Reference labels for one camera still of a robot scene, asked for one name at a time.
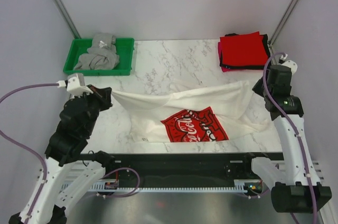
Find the right aluminium frame post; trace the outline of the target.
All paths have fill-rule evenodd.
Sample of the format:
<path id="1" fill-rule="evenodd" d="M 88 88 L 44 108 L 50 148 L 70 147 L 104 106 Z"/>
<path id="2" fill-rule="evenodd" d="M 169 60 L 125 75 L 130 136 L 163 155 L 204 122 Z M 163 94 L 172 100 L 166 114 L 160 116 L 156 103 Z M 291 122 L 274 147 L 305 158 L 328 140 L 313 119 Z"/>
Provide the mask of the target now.
<path id="1" fill-rule="evenodd" d="M 271 38 L 268 41 L 270 46 L 273 46 L 274 43 L 277 41 L 279 35 L 281 34 L 283 28 L 285 27 L 286 23 L 288 22 L 290 16 L 292 15 L 292 13 L 295 10 L 299 1 L 300 0 L 290 0 L 284 14 L 282 15 L 282 17 L 281 17 L 279 23 L 277 24 Z"/>

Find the green plastic tray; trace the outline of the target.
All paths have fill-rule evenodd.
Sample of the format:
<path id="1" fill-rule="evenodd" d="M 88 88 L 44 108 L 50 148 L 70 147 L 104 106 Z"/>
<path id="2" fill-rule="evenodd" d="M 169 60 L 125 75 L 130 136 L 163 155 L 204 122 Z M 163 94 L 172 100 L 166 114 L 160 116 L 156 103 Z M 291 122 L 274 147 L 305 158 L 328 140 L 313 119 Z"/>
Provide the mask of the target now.
<path id="1" fill-rule="evenodd" d="M 67 75 L 82 73 L 84 76 L 128 76 L 132 70 L 132 59 L 134 52 L 133 38 L 117 38 L 116 50 L 119 55 L 119 64 L 112 70 L 74 70 L 78 63 L 79 56 L 86 53 L 92 45 L 92 39 L 74 39 L 71 43 L 63 72 Z"/>

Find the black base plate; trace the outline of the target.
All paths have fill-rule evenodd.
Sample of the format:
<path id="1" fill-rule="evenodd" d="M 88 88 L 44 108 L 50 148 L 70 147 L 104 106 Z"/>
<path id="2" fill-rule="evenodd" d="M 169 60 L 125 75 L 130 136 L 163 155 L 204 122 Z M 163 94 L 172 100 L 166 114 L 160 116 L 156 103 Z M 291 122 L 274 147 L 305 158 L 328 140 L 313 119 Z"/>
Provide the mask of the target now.
<path id="1" fill-rule="evenodd" d="M 137 174 L 118 172 L 120 188 L 219 188 L 235 180 L 258 180 L 251 160 L 283 161 L 282 153 L 113 154 L 108 171 L 130 167 Z"/>

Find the left aluminium frame post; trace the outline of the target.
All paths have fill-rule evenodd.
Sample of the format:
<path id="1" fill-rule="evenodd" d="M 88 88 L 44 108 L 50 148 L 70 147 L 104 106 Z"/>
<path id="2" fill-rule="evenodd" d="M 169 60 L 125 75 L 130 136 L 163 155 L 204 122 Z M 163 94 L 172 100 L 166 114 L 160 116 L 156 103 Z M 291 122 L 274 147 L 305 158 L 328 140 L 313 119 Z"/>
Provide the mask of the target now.
<path id="1" fill-rule="evenodd" d="M 64 3 L 62 0 L 53 0 L 55 3 L 57 9 L 59 10 L 61 16 L 63 17 L 65 23 L 67 24 L 69 30 L 71 31 L 73 37 L 75 39 L 81 38 L 79 31 L 77 30 L 67 8 L 65 7 Z"/>

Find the aluminium frame post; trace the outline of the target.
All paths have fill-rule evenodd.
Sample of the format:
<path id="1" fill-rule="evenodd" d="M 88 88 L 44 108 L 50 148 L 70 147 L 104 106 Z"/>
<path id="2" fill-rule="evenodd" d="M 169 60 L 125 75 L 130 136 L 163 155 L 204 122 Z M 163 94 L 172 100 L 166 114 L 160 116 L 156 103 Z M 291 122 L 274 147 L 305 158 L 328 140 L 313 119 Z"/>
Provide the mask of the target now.
<path id="1" fill-rule="evenodd" d="M 274 43 L 277 41 L 279 35 L 281 34 L 283 28 L 285 27 L 286 23 L 288 22 L 290 16 L 292 15 L 292 13 L 295 10 L 299 1 L 300 0 L 290 0 L 284 14 L 282 15 L 282 17 L 281 17 L 279 23 L 277 24 L 271 38 L 268 41 L 270 46 L 273 46 Z"/>
<path id="2" fill-rule="evenodd" d="M 57 9 L 59 10 L 61 16 L 63 17 L 65 23 L 67 24 L 69 30 L 71 31 L 73 37 L 75 39 L 81 38 L 79 31 L 77 30 L 67 8 L 65 7 L 64 3 L 62 0 L 53 0 L 55 3 Z"/>

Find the pink folded t-shirt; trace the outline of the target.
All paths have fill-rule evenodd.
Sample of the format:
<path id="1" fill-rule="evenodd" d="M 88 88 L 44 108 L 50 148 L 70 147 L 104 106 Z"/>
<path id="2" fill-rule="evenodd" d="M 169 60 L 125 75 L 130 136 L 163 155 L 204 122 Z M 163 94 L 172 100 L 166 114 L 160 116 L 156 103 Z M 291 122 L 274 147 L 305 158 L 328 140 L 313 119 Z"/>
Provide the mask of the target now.
<path id="1" fill-rule="evenodd" d="M 231 71 L 241 71 L 241 70 L 244 70 L 242 68 L 240 68 L 240 69 L 227 68 L 227 67 L 221 65 L 222 48 L 221 48 L 221 43 L 220 42 L 218 42 L 218 57 L 219 57 L 220 68 L 221 68 L 222 72 L 231 72 Z"/>

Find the front aluminium rail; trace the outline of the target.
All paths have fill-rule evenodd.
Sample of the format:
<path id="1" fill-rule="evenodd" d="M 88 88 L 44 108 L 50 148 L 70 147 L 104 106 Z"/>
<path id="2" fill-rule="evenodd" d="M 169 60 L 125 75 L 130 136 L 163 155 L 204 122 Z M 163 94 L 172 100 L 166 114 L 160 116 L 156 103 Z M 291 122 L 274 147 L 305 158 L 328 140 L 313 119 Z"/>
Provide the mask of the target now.
<path id="1" fill-rule="evenodd" d="M 273 166 L 281 172 L 286 172 L 286 165 L 281 160 L 271 160 Z M 95 173 L 95 170 L 102 171 L 103 167 L 97 162 L 89 162 L 85 166 L 82 162 L 75 162 L 74 166 L 66 173 L 62 183 L 72 182 L 78 178 L 81 174 Z M 191 175 L 207 176 L 208 178 L 213 175 L 219 176 L 223 181 L 228 180 L 260 180 L 258 176 L 251 170 L 251 161 L 243 160 L 230 160 L 224 163 L 219 161 L 203 161 L 203 162 L 141 162 L 141 161 L 117 161 L 114 165 L 107 168 L 105 174 L 110 171 L 118 169 L 120 167 L 129 167 L 138 172 L 140 177 L 145 176 L 179 176 L 188 175 L 188 171 Z M 322 171 L 319 163 L 315 162 L 309 167 L 310 171 L 314 170 L 321 180 L 323 179 Z"/>

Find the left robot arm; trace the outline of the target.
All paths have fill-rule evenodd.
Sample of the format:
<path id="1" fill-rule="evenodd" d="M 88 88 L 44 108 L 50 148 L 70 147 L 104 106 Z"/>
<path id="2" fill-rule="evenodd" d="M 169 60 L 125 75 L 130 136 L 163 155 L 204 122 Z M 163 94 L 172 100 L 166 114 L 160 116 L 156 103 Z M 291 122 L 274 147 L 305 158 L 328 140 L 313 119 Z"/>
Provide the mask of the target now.
<path id="1" fill-rule="evenodd" d="M 87 85 L 86 93 L 67 101 L 60 122 L 50 137 L 43 158 L 42 175 L 26 207 L 10 217 L 9 223 L 66 223 L 67 216 L 86 191 L 99 179 L 116 172 L 114 158 L 103 151 L 92 154 L 90 165 L 64 192 L 60 192 L 68 173 L 82 159 L 100 112 L 112 107 L 110 87 Z"/>

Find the white Coca-Cola t-shirt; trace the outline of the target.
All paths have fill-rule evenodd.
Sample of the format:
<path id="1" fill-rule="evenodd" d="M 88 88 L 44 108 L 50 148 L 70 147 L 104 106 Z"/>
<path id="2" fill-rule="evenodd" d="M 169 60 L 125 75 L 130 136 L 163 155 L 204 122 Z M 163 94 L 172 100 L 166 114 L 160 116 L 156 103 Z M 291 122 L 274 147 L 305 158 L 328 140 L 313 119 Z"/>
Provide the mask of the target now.
<path id="1" fill-rule="evenodd" d="M 254 94 L 249 81 L 195 89 L 175 82 L 171 87 L 171 93 L 165 95 L 112 91 L 130 115 L 135 141 L 228 141 L 262 132 L 269 125 L 268 120 L 255 123 L 246 114 Z"/>

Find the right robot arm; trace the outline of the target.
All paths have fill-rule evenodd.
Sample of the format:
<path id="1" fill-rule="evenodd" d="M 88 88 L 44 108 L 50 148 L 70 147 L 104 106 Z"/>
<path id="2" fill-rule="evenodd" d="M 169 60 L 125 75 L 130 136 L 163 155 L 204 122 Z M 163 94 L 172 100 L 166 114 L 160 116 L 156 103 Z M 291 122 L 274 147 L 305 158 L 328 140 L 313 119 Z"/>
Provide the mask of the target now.
<path id="1" fill-rule="evenodd" d="M 292 71 L 273 65 L 255 84 L 253 91 L 265 100 L 265 107 L 280 139 L 285 171 L 268 157 L 255 157 L 242 164 L 247 178 L 259 176 L 268 186 L 274 209 L 282 213 L 317 213 L 332 198 L 316 173 L 304 132 L 301 100 L 290 94 Z"/>

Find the grey t-shirt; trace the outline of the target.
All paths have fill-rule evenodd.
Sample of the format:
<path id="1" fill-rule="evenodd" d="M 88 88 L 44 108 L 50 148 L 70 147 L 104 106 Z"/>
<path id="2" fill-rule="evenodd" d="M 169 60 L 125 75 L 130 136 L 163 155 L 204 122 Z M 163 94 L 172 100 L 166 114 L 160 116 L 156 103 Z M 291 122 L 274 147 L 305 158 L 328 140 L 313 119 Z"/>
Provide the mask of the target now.
<path id="1" fill-rule="evenodd" d="M 112 70 L 120 62 L 116 49 L 116 37 L 109 33 L 97 33 L 87 52 L 80 55 L 74 70 Z"/>

